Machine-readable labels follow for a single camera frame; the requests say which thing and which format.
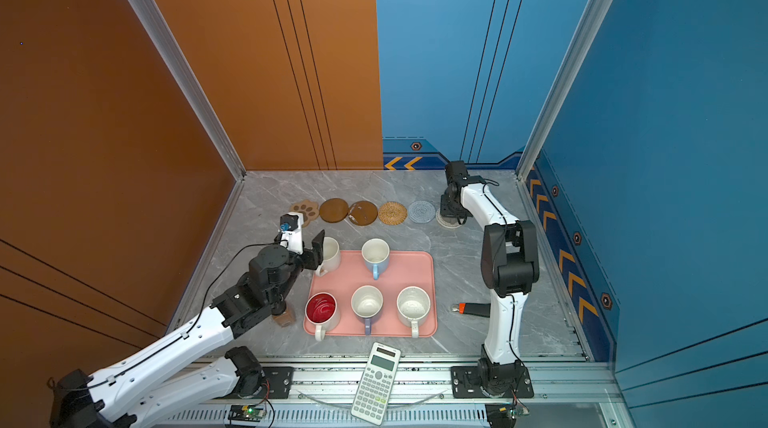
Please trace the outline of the light blue rope coaster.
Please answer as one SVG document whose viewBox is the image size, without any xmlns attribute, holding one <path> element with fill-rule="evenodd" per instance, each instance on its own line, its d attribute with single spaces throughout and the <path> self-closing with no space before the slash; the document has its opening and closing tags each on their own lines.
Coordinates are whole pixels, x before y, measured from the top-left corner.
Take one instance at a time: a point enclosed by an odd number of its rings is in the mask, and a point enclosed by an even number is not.
<svg viewBox="0 0 768 428">
<path fill-rule="evenodd" d="M 413 223 L 426 224 L 436 216 L 435 206 L 426 200 L 416 200 L 407 208 L 408 219 Z"/>
</svg>

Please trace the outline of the cork paw print coaster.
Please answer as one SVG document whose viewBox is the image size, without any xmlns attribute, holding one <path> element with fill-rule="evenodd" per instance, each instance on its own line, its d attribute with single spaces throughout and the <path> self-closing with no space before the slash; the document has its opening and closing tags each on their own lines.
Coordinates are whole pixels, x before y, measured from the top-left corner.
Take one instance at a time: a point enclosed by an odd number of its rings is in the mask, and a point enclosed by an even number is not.
<svg viewBox="0 0 768 428">
<path fill-rule="evenodd" d="M 303 221 L 302 226 L 306 227 L 320 216 L 319 208 L 318 202 L 306 199 L 292 204 L 289 212 L 300 213 Z"/>
</svg>

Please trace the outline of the matte brown wooden coaster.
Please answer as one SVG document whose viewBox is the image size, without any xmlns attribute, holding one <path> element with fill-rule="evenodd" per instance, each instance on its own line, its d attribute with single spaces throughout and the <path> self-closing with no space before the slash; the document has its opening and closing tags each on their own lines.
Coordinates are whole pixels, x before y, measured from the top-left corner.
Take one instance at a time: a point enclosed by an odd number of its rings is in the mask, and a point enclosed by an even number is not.
<svg viewBox="0 0 768 428">
<path fill-rule="evenodd" d="M 342 222 L 348 213 L 348 202 L 338 197 L 325 200 L 319 208 L 320 218 L 328 223 Z"/>
</svg>

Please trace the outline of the glossy brown wooden coaster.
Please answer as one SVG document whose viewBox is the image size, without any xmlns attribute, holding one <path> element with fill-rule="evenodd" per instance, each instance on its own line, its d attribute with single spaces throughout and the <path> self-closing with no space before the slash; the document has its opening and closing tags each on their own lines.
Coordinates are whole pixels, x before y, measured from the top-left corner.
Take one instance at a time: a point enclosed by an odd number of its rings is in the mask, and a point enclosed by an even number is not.
<svg viewBox="0 0 768 428">
<path fill-rule="evenodd" d="M 378 207 L 367 200 L 359 200 L 350 205 L 348 219 L 355 225 L 368 226 L 378 218 Z"/>
</svg>

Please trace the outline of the light blue mug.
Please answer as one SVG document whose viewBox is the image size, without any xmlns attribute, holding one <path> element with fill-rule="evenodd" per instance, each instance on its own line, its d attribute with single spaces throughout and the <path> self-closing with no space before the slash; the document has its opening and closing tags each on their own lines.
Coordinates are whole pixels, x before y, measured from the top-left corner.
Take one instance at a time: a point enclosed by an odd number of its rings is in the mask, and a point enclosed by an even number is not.
<svg viewBox="0 0 768 428">
<path fill-rule="evenodd" d="M 363 244 L 361 255 L 373 279 L 378 280 L 389 266 L 390 246 L 381 238 L 372 238 Z"/>
</svg>

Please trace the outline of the woven rattan coaster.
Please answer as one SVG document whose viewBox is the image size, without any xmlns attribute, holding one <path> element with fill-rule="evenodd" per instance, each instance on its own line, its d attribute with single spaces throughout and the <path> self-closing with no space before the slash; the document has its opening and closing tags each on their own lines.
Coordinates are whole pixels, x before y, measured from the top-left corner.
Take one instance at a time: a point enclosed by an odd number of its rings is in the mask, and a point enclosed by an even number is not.
<svg viewBox="0 0 768 428">
<path fill-rule="evenodd" d="M 407 218 L 408 210 L 399 202 L 388 201 L 382 204 L 378 209 L 378 219 L 386 225 L 399 225 Z"/>
</svg>

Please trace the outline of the red inside mug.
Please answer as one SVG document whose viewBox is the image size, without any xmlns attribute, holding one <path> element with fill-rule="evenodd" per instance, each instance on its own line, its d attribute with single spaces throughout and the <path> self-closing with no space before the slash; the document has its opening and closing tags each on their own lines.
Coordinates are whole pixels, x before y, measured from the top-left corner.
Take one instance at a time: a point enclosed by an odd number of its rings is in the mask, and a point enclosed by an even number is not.
<svg viewBox="0 0 768 428">
<path fill-rule="evenodd" d="M 323 341 L 329 331 L 335 329 L 341 319 L 336 297 L 328 292 L 312 295 L 305 306 L 305 320 L 310 323 L 310 333 L 316 341 Z"/>
</svg>

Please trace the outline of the spice jar black lid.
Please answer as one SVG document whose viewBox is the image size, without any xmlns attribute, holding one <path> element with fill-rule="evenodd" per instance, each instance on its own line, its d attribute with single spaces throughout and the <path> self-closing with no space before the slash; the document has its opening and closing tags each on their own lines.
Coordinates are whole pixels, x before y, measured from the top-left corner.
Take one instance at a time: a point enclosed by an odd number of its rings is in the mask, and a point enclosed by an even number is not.
<svg viewBox="0 0 768 428">
<path fill-rule="evenodd" d="M 296 323 L 295 311 L 289 304 L 287 304 L 285 310 L 281 314 L 273 315 L 272 319 L 282 328 L 291 326 Z"/>
</svg>

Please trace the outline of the white calculator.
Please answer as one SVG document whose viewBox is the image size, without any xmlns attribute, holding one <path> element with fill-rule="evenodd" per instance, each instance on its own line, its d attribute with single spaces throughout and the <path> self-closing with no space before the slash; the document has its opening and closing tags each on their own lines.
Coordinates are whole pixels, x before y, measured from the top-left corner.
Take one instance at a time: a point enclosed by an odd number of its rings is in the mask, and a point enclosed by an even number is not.
<svg viewBox="0 0 768 428">
<path fill-rule="evenodd" d="M 354 417 L 376 426 L 383 423 L 400 358 L 400 350 L 373 344 L 352 403 Z"/>
</svg>

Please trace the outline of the left circuit board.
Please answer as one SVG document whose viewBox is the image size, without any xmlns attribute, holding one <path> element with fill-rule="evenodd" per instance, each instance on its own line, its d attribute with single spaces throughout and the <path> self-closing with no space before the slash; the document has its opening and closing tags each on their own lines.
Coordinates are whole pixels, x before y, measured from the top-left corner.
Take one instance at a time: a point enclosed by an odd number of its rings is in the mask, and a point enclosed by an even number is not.
<svg viewBox="0 0 768 428">
<path fill-rule="evenodd" d="M 269 409 L 262 405 L 231 405 L 226 417 L 228 425 L 250 426 L 270 422 Z"/>
</svg>

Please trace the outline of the circuit board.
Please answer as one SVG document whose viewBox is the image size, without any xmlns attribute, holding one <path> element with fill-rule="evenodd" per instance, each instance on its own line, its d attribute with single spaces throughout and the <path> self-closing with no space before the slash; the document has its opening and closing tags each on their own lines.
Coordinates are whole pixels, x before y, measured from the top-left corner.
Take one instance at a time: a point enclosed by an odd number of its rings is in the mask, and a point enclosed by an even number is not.
<svg viewBox="0 0 768 428">
<path fill-rule="evenodd" d="M 250 426 L 270 422 L 269 409 L 262 405 L 231 405 L 226 417 L 228 425 Z"/>
<path fill-rule="evenodd" d="M 485 411 L 490 428 L 514 428 L 521 417 L 530 413 L 522 404 L 485 404 Z"/>
</svg>

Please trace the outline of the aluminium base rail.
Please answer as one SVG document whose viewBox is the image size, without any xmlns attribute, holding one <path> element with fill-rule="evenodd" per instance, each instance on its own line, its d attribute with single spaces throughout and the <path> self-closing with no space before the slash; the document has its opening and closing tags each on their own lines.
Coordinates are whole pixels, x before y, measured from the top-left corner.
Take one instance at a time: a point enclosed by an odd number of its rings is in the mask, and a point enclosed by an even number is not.
<svg viewBox="0 0 768 428">
<path fill-rule="evenodd" d="M 528 374 L 497 396 L 477 367 L 404 359 L 391 373 L 360 360 L 297 363 L 272 393 L 228 396 L 161 421 L 163 427 L 630 427 L 607 368 L 527 363 Z"/>
</svg>

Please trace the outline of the aluminium frame post right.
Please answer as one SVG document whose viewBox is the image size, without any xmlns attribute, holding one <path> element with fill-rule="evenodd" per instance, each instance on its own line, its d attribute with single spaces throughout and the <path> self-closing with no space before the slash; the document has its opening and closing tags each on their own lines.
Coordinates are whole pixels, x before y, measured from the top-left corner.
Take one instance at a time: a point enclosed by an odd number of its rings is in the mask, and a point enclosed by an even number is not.
<svg viewBox="0 0 768 428">
<path fill-rule="evenodd" d="M 613 1 L 587 1 L 516 168 L 519 181 L 528 178 Z"/>
</svg>

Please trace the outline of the aluminium frame post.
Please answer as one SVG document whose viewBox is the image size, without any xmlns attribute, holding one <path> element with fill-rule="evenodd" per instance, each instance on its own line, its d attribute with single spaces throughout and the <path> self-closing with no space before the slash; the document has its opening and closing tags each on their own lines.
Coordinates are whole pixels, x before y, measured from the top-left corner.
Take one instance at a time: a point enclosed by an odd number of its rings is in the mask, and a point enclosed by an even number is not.
<svg viewBox="0 0 768 428">
<path fill-rule="evenodd" d="M 196 74 L 194 74 L 194 70 L 192 70 L 157 2 L 155 0 L 127 1 L 226 167 L 236 181 L 242 181 L 246 176 L 244 163 L 227 135 Z"/>
<path fill-rule="evenodd" d="M 613 1 L 587 1 L 516 168 L 519 181 L 528 178 Z"/>
</svg>

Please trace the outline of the aluminium frame post left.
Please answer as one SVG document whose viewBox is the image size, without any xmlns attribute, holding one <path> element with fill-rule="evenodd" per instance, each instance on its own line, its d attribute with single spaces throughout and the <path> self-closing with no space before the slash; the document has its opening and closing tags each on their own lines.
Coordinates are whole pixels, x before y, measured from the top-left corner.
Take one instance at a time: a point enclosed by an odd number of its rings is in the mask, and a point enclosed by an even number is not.
<svg viewBox="0 0 768 428">
<path fill-rule="evenodd" d="M 194 70 L 192 70 L 157 2 L 155 0 L 127 1 L 226 167 L 236 181 L 242 181 L 246 176 L 244 163 L 227 135 L 196 74 L 194 74 Z"/>
</svg>

